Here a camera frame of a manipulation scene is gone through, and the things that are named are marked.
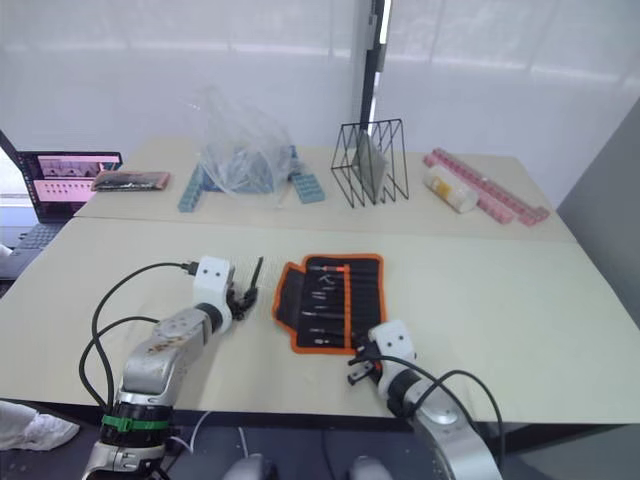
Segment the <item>white bottle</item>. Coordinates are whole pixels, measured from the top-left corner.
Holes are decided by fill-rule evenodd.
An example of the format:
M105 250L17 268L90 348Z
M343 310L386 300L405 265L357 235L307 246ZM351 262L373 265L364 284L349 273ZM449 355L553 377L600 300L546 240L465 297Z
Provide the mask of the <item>white bottle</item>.
M478 203L478 192L442 165L428 168L422 181L459 213L472 210Z

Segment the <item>metal file holder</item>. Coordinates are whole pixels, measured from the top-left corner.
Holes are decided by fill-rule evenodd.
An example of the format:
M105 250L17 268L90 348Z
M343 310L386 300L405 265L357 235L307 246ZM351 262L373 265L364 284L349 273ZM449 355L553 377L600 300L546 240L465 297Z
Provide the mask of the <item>metal file holder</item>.
M352 208L408 200L402 120L342 124L331 173Z

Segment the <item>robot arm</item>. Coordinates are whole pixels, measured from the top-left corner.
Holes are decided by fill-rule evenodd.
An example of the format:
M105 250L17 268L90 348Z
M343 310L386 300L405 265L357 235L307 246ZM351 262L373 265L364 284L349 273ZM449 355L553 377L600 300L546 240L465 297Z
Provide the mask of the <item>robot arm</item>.
M401 321L387 322L371 329L368 343L358 350L358 356L367 355L394 356L408 362L413 362L416 357L409 332ZM382 360L380 366L381 370L378 370L372 362L360 363L348 380L353 385L371 377L377 384L378 394L396 416L409 411L433 384L398 363ZM436 388L408 420L417 436L435 452L444 478L502 479L491 452L453 398L442 388Z
M162 320L129 356L116 404L103 418L83 479L130 474L146 478L165 454L170 420L188 368L232 322L228 305L234 269L205 257L194 280L194 308Z

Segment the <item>blue lego brick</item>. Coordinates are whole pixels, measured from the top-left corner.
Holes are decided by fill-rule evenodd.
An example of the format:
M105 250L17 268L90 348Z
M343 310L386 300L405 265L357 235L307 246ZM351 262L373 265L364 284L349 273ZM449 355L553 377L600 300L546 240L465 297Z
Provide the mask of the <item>blue lego brick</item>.
M189 179L189 183L187 184L187 188L185 189L182 197L180 197L180 202L178 203L178 210L181 212L193 212L196 208L196 204L198 200L200 200L200 196L202 195L203 190L203 177L207 177L208 175L204 174L202 167L198 165L191 174L191 178Z
M291 181L302 203L322 202L324 200L324 191L315 175L294 175L291 177Z

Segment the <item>window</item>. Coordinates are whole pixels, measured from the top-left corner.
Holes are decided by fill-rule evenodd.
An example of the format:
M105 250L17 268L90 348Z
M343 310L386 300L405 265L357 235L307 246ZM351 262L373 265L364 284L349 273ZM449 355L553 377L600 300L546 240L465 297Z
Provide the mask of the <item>window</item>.
M18 167L0 149L0 206L30 207L31 200Z

